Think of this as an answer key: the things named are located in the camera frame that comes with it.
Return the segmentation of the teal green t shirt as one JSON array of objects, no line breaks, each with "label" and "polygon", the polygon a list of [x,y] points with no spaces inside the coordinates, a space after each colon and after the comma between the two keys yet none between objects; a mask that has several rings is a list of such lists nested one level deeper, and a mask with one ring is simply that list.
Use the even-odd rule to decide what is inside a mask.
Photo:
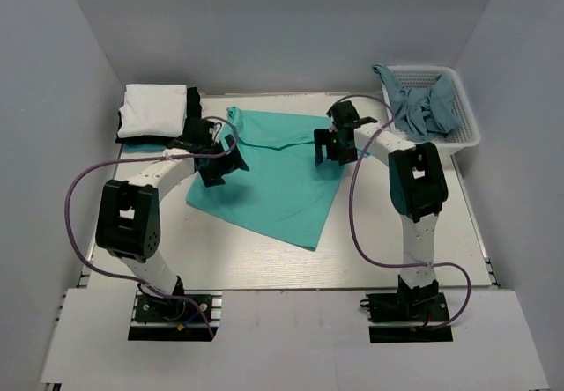
[{"label": "teal green t shirt", "polygon": [[344,168],[315,164],[314,132],[327,129],[322,116],[249,111],[230,107],[226,118],[239,134],[248,170],[207,188],[194,179],[186,202],[228,223],[286,243],[316,249]]}]

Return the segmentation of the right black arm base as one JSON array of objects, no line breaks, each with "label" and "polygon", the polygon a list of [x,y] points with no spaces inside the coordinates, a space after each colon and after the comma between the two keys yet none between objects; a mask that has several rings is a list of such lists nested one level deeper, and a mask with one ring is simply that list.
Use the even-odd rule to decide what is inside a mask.
[{"label": "right black arm base", "polygon": [[451,326],[436,328],[449,320],[443,293],[425,303],[416,314],[408,314],[397,302],[396,293],[370,293],[359,302],[367,311],[371,343],[449,343],[453,342]]}]

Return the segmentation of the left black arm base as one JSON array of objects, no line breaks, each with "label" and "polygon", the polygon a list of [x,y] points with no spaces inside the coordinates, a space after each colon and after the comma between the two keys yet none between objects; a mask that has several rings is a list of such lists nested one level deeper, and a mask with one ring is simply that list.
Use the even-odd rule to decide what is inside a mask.
[{"label": "left black arm base", "polygon": [[131,342],[209,343],[219,329],[220,292],[188,294],[197,307],[185,301],[164,300],[138,291],[134,299],[128,340]]}]

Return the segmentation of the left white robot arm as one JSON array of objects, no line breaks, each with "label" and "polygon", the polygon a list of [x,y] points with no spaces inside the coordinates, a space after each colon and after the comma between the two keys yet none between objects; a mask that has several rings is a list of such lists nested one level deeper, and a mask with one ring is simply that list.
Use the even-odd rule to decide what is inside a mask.
[{"label": "left white robot arm", "polygon": [[102,189],[95,242],[125,264],[143,292],[156,297],[156,309],[166,319],[186,309],[182,280],[160,252],[160,203],[176,186],[196,175],[207,188],[222,186],[224,177],[249,167],[238,149],[239,133],[216,116],[197,121],[196,130],[182,135],[140,173],[126,180],[107,181]]}]

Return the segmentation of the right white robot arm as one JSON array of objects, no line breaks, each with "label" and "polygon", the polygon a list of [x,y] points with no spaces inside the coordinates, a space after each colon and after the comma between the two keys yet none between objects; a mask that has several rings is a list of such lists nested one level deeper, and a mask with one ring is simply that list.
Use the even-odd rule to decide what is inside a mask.
[{"label": "right white robot arm", "polygon": [[[387,130],[373,117],[360,117],[349,96],[327,111],[331,125],[314,131],[315,163],[324,160],[353,165],[348,195],[348,220],[352,242],[360,256],[380,268],[398,269],[399,312],[416,320],[430,307],[438,294],[434,271],[434,230],[449,191],[441,159],[431,142],[415,144]],[[388,168],[390,200],[402,225],[403,261],[396,264],[370,259],[361,249],[356,234],[353,199],[366,156],[378,159]]]}]

